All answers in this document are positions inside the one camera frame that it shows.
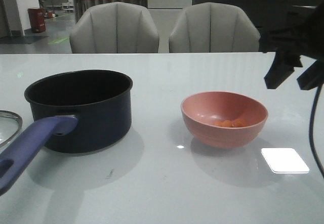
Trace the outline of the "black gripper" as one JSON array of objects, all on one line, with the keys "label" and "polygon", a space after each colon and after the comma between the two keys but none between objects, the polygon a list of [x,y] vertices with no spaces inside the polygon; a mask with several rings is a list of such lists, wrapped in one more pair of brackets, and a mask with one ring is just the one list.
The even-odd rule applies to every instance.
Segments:
[{"label": "black gripper", "polygon": [[300,55],[317,60],[297,78],[299,88],[308,91],[323,85],[323,2],[299,23],[265,30],[259,43],[263,53],[276,51],[264,76],[267,89],[277,89],[296,67],[302,67]]}]

